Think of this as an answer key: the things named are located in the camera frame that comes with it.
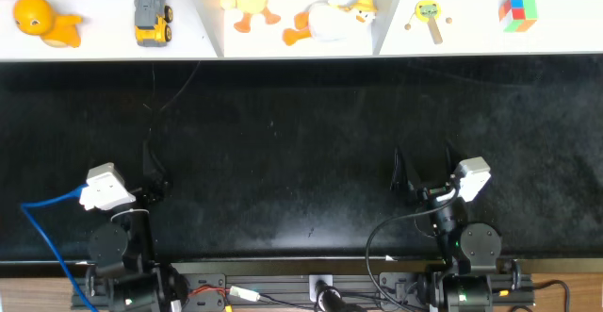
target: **toy truck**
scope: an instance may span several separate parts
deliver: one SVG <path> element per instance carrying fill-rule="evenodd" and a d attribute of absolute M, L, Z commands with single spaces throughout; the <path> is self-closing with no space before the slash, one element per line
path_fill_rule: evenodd
<path fill-rule="evenodd" d="M 134 27 L 139 46 L 163 47 L 171 41 L 173 12 L 166 0 L 134 0 Z"/>

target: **toy truck wheel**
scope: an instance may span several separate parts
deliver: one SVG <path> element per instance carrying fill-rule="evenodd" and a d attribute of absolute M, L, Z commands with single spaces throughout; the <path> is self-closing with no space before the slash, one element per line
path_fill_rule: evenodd
<path fill-rule="evenodd" d="M 166 6 L 165 8 L 165 14 L 166 14 L 166 22 L 169 24 L 170 22 L 173 21 L 173 11 L 171 10 L 170 6 Z"/>
<path fill-rule="evenodd" d="M 169 25 L 166 25 L 166 42 L 171 41 L 171 28 Z"/>

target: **rubik's cube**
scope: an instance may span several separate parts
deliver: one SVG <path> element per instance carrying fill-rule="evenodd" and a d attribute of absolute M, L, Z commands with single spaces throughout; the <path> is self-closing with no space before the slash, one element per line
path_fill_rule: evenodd
<path fill-rule="evenodd" d="M 538 20 L 536 0 L 506 0 L 498 10 L 504 32 L 525 32 Z"/>

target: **orange plush toy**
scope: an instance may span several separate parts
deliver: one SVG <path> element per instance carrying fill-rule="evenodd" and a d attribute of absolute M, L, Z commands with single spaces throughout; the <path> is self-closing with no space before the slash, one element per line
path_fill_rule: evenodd
<path fill-rule="evenodd" d="M 49 46 L 79 47 L 75 25 L 82 23 L 81 16 L 59 15 L 46 0 L 19 0 L 12 14 L 22 32 L 39 35 Z"/>

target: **duck's yellow hat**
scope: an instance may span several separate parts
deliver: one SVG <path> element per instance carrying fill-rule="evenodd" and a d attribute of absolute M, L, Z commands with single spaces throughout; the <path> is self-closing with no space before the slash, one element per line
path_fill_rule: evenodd
<path fill-rule="evenodd" d="M 362 11 L 377 11 L 373 4 L 373 0 L 358 0 L 355 4 L 351 5 L 351 7 Z"/>

